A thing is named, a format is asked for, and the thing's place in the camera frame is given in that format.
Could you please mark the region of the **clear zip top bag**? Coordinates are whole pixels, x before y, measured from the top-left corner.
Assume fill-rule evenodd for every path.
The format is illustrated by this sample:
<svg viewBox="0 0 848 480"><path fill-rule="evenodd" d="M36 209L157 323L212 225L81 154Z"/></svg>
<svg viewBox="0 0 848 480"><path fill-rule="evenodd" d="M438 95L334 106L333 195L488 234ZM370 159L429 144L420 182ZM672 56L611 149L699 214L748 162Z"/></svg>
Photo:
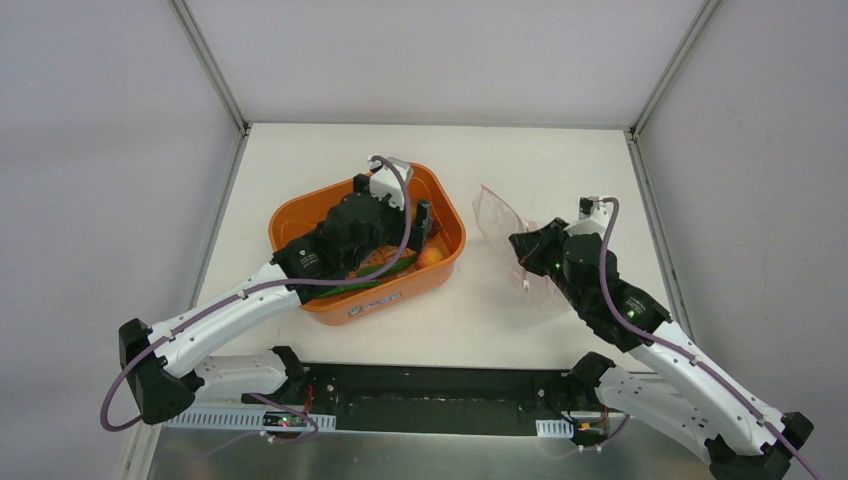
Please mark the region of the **clear zip top bag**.
<svg viewBox="0 0 848 480"><path fill-rule="evenodd" d="M527 223L511 205L485 185L480 185L471 205L483 240L520 300L532 310L570 311L571 306L548 277L532 274L519 265L509 242L510 235L527 233L538 224Z"/></svg>

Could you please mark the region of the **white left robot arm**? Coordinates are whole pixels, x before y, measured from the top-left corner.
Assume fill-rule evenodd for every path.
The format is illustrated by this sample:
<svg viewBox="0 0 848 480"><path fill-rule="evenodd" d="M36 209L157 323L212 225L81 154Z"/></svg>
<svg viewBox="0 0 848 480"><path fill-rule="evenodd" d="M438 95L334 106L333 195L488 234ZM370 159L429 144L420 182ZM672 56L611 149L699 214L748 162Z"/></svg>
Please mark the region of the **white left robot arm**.
<svg viewBox="0 0 848 480"><path fill-rule="evenodd" d="M297 309L335 290L375 283L419 250L428 231L426 202L411 203L410 173L394 167L359 174L352 192L330 207L307 233L272 254L228 292L170 319L148 325L131 319L118 329L121 372L101 406L104 428L111 398L126 384L139 411L137 422L171 420L202 398L271 395L297 402L305 378L288 347L253 356L214 352L270 316Z"/></svg>

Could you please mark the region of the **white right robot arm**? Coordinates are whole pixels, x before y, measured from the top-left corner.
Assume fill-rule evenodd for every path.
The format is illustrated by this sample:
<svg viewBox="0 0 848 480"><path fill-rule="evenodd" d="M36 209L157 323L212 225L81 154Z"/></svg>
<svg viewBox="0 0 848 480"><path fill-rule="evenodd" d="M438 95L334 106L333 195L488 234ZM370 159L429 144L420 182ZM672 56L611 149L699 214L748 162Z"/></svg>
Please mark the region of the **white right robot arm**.
<svg viewBox="0 0 848 480"><path fill-rule="evenodd" d="M757 399L700 350L651 295L620 277L611 226L556 218L509 243L525 271L546 277L605 342L648 366L674 393L655 391L589 352L571 369L569 400L634 416L703 460L716 479L782 479L813 432L799 412Z"/></svg>

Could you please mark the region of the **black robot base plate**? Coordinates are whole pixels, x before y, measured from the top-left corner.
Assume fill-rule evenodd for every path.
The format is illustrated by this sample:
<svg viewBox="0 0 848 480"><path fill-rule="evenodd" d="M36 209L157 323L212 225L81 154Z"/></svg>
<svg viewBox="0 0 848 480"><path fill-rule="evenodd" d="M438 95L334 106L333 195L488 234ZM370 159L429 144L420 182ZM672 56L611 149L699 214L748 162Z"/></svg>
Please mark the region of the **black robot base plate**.
<svg viewBox="0 0 848 480"><path fill-rule="evenodd" d="M296 384L271 400L311 399L344 431L534 436L539 421L602 409L560 370L308 363Z"/></svg>

